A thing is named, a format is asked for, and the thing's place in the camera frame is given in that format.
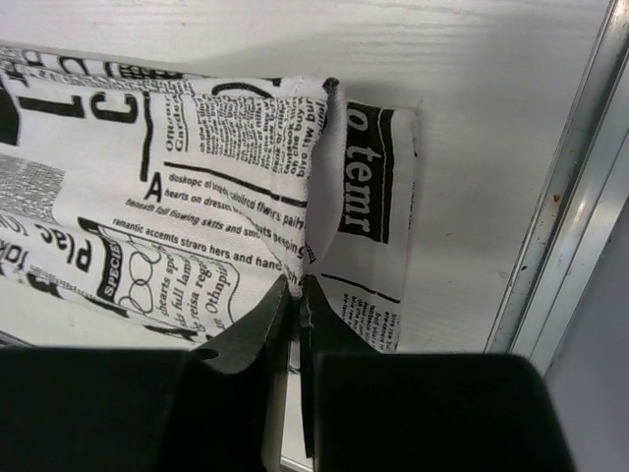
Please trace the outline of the newspaper print trousers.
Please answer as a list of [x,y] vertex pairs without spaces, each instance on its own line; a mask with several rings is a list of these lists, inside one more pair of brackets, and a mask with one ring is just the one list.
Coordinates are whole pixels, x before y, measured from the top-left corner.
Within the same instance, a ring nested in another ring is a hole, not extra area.
[[419,162],[412,109],[335,79],[212,78],[5,46],[1,274],[199,344],[279,277],[392,351]]

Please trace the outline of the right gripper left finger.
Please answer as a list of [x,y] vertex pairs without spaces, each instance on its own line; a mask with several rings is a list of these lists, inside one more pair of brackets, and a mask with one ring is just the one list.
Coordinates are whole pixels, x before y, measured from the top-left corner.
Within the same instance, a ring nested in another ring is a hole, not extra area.
[[1,339],[5,471],[276,471],[288,361],[284,277],[189,351]]

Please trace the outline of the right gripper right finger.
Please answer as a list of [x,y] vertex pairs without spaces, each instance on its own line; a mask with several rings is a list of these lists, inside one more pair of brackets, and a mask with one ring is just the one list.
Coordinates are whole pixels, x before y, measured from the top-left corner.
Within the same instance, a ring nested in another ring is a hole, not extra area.
[[314,276],[300,305],[307,456],[317,471],[571,471],[543,378],[511,354],[380,353]]

